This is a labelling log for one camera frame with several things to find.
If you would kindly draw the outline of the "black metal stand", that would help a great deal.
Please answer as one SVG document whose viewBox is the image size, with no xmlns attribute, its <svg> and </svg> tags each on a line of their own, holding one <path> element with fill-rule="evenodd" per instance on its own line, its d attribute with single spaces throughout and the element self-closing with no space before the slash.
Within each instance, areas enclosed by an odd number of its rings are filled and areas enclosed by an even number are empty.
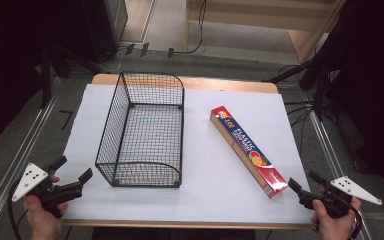
<svg viewBox="0 0 384 240">
<path fill-rule="evenodd" d="M 68 77 L 71 69 L 67 60 L 74 60 L 79 65 L 88 69 L 94 74 L 99 74 L 100 70 L 82 59 L 73 51 L 65 48 L 62 45 L 49 43 L 45 45 L 41 52 L 41 80 L 42 80 L 42 103 L 41 108 L 44 108 L 51 100 L 51 72 L 53 69 L 59 77 Z"/>
<path fill-rule="evenodd" d="M 324 24 L 318 38 L 329 30 L 329 34 L 319 51 L 312 58 L 300 63 L 298 66 L 279 74 L 276 77 L 269 79 L 270 83 L 277 84 L 297 73 L 305 72 L 302 79 L 299 81 L 299 86 L 302 90 L 309 90 L 313 85 L 316 86 L 313 100 L 315 101 L 313 110 L 319 120 L 322 119 L 322 102 L 323 96 L 328 82 L 330 62 L 329 55 L 333 52 L 334 46 L 338 42 L 339 32 L 345 27 L 341 20 L 343 8 L 347 0 L 335 0 L 332 13 L 329 15 L 327 22 Z"/>
</svg>

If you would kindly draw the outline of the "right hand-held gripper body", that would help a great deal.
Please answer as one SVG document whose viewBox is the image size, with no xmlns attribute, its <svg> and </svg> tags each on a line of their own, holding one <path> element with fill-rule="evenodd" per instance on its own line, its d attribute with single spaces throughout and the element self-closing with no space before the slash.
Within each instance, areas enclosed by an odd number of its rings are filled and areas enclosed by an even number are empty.
<svg viewBox="0 0 384 240">
<path fill-rule="evenodd" d="M 351 209 L 351 200 L 356 197 L 360 200 L 382 205 L 380 198 L 365 190 L 348 176 L 343 176 L 334 180 L 326 180 L 324 193 L 317 195 L 306 190 L 301 190 L 298 194 L 299 203 L 305 208 L 313 210 L 312 201 L 320 200 L 331 218 L 338 219 L 345 216 Z"/>
</svg>

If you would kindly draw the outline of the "dark curtain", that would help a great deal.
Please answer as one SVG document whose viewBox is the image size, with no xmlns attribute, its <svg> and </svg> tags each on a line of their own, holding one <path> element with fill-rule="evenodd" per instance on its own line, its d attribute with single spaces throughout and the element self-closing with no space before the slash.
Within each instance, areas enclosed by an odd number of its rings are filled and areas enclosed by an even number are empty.
<svg viewBox="0 0 384 240">
<path fill-rule="evenodd" d="M 384 178 L 384 0 L 347 0 L 335 28 L 339 73 L 326 96 L 361 135 L 357 156 Z"/>
<path fill-rule="evenodd" d="M 0 135 L 38 91 L 45 88 L 36 66 L 52 61 L 62 35 L 57 28 L 71 0 L 0 0 Z"/>
</svg>

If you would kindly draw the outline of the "red plastic wrap box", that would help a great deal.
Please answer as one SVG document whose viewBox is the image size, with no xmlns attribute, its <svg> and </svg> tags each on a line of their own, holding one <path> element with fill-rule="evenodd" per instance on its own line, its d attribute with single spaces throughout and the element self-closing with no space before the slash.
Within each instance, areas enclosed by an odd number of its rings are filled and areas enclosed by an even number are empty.
<svg viewBox="0 0 384 240">
<path fill-rule="evenodd" d="M 269 198 L 288 187 L 287 181 L 225 106 L 212 109 L 210 120 Z"/>
</svg>

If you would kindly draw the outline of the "black wire mesh basket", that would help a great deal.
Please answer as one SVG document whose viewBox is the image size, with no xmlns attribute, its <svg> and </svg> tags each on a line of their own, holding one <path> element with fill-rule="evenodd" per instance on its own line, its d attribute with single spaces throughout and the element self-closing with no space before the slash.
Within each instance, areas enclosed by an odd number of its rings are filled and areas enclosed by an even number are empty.
<svg viewBox="0 0 384 240">
<path fill-rule="evenodd" d="M 181 185 L 184 108 L 185 89 L 177 76 L 119 75 L 95 159 L 111 186 Z"/>
</svg>

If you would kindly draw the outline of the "person's right hand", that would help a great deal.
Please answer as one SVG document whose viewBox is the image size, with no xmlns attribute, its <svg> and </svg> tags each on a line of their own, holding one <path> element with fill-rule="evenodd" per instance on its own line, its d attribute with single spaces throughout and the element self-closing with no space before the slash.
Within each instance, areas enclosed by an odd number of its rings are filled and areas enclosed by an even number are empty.
<svg viewBox="0 0 384 240">
<path fill-rule="evenodd" d="M 345 216 L 331 218 L 320 200 L 313 200 L 315 211 L 311 222 L 318 229 L 318 240 L 348 240 L 356 214 L 350 210 Z"/>
</svg>

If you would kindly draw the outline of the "white paper sheet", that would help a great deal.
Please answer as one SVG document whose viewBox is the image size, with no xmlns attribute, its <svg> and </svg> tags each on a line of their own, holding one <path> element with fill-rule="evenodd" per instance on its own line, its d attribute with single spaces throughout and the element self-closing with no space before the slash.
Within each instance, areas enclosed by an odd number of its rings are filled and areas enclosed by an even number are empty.
<svg viewBox="0 0 384 240">
<path fill-rule="evenodd" d="M 69 225 L 210 225 L 308 228 L 312 213 L 291 189 L 272 198 L 210 120 L 224 106 L 285 179 L 308 184 L 279 94 L 188 89 L 182 183 L 178 188 L 112 187 L 99 171 L 70 202 Z"/>
</svg>

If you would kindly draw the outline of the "person's left hand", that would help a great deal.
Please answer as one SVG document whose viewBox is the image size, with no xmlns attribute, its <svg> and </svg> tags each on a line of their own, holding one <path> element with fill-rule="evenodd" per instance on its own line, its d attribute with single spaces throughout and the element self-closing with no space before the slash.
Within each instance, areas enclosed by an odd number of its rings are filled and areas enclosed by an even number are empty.
<svg viewBox="0 0 384 240">
<path fill-rule="evenodd" d="M 25 196 L 23 206 L 27 211 L 27 220 L 31 229 L 30 240 L 59 240 L 62 229 L 61 220 L 44 210 L 37 196 Z"/>
</svg>

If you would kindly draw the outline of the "light wooden shelf unit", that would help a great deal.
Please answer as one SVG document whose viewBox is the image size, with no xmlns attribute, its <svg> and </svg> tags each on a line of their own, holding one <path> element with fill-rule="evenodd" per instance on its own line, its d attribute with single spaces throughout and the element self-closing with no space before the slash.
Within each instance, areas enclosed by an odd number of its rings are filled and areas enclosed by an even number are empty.
<svg viewBox="0 0 384 240">
<path fill-rule="evenodd" d="M 185 50 L 189 22 L 198 19 L 203 1 L 209 22 L 286 29 L 299 61 L 305 62 L 334 28 L 347 0 L 186 0 Z"/>
</svg>

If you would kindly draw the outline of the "silver metal floor rail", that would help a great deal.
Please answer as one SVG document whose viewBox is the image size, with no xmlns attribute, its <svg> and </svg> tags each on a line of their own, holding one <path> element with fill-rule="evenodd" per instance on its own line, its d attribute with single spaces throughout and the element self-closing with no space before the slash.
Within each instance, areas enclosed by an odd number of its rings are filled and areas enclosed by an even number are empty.
<svg viewBox="0 0 384 240">
<path fill-rule="evenodd" d="M 24 169 L 30 153 L 55 105 L 64 79 L 51 80 L 51 99 L 39 108 L 39 97 L 33 97 L 22 112 L 9 124 L 0 136 L 0 214 L 6 205 L 8 191 Z"/>
<path fill-rule="evenodd" d="M 317 109 L 314 109 L 310 116 L 333 178 L 337 179 L 339 177 L 343 177 L 343 169 L 323 124 L 321 112 Z M 364 214 L 362 212 L 359 212 L 359 214 L 361 217 L 361 229 L 359 231 L 359 235 L 356 237 L 356 240 L 373 240 L 368 231 L 367 224 L 364 219 Z"/>
</svg>

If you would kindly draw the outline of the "black cabinet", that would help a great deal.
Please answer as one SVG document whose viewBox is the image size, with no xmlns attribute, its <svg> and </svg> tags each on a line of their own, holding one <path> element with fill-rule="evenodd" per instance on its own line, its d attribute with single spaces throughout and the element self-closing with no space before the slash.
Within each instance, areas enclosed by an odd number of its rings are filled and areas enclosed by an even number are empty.
<svg viewBox="0 0 384 240">
<path fill-rule="evenodd" d="M 91 59 L 104 62 L 117 52 L 128 20 L 125 0 L 83 0 Z"/>
</svg>

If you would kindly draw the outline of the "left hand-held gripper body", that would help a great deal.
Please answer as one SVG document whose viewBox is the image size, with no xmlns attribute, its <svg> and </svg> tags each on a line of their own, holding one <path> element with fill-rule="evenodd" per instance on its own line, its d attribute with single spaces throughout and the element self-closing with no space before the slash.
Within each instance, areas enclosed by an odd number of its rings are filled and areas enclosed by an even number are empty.
<svg viewBox="0 0 384 240">
<path fill-rule="evenodd" d="M 24 170 L 14 193 L 12 202 L 17 202 L 26 195 L 35 195 L 39 198 L 42 208 L 55 218 L 61 218 L 59 204 L 80 198 L 82 196 L 83 182 L 66 185 L 55 185 L 51 175 L 33 163 L 29 163 Z"/>
</svg>

